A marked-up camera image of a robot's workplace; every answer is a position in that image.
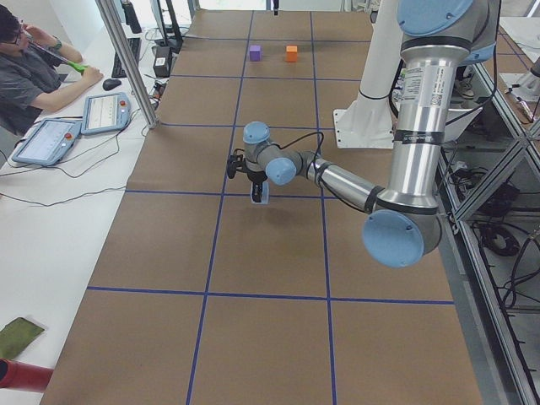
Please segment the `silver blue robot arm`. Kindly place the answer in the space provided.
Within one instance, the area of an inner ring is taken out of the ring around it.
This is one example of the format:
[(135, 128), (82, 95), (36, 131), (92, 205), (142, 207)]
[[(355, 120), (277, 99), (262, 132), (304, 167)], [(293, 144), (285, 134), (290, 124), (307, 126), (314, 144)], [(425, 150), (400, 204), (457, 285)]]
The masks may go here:
[(302, 176), (367, 214), (364, 246), (388, 267), (407, 267), (433, 251), (442, 236), (435, 172), (443, 143), (459, 138), (473, 118), (448, 112), (456, 70), (495, 54), (497, 1), (384, 1), (375, 20), (356, 100), (334, 111), (342, 148), (392, 150), (386, 186), (377, 186), (270, 137), (267, 124), (248, 123), (243, 149), (228, 159), (227, 175), (244, 173), (251, 200), (265, 203), (271, 185)]

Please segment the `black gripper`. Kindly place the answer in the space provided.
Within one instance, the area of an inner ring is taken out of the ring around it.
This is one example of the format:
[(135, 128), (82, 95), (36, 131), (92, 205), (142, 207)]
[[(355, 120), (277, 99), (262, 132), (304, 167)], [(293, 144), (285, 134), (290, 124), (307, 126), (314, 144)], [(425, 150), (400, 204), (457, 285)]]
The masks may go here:
[(253, 202), (262, 201), (265, 198), (265, 182), (267, 175), (265, 171), (247, 170), (246, 172), (251, 184), (251, 200)]

